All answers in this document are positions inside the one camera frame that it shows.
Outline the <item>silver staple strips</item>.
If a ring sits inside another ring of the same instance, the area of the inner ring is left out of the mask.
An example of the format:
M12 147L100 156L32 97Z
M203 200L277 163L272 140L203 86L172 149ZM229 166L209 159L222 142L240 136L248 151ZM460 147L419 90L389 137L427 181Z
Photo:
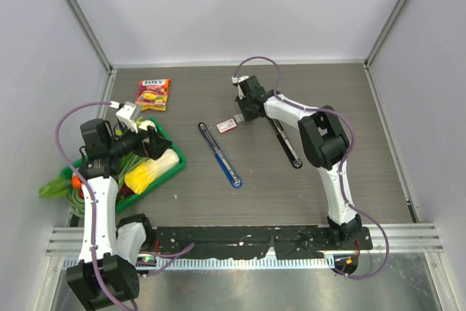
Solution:
M244 122L244 121L245 121L243 115L241 115L241 114L236 114L236 115L234 115L234 119L235 119L235 121L236 121L237 123L241 123L241 122Z

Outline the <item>red white staple box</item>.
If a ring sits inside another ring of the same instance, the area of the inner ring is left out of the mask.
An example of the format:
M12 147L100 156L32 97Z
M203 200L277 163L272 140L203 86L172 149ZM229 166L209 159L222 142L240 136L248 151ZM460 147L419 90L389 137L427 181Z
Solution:
M228 119L216 125L220 134L226 133L237 127L237 123L233 119Z

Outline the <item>black stapler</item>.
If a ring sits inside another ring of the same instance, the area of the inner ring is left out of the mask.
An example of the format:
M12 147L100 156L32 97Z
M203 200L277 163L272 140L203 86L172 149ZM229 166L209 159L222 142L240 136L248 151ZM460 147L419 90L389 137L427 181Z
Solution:
M295 148L293 147L292 143L290 142L287 133L285 132L283 126L277 119L270 119L270 122L275 129L276 137L285 152L285 155L288 158L291 166L295 169L300 169L303 165L301 158L297 154Z

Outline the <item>blue stapler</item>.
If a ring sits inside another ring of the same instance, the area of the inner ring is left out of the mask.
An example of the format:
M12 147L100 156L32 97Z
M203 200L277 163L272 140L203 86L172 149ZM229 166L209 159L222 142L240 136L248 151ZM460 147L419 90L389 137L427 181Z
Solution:
M217 163L221 167L231 186L235 189L239 189L242 186L242 180L239 177L237 171L232 167L232 164L221 150L221 147L218 145L216 139L210 133L207 125L204 122L200 122L198 124L198 129L203 138L208 143L209 147L212 149Z

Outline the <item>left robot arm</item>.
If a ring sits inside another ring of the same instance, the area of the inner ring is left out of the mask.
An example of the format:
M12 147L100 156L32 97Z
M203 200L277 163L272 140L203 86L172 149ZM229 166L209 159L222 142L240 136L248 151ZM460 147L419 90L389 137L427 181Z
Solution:
M86 310L124 307L139 295L138 254L154 246L155 234L144 214L116 220L120 170L130 156L155 162L170 158L176 164L180 157L152 119L122 135L112 134L104 119L91 119L80 131L84 157L74 170L85 180L84 237L78 264L67 269L66 282Z

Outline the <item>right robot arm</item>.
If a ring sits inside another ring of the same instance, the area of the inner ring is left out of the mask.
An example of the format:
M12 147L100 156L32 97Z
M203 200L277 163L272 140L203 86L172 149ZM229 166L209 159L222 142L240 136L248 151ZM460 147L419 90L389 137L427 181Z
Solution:
M233 76L232 84L238 89L235 101L245 121L267 117L299 131L304 154L323 182L330 243L347 248L361 231L362 221L347 178L347 154L352 147L336 112L330 106L306 106L282 93L266 91L256 76Z

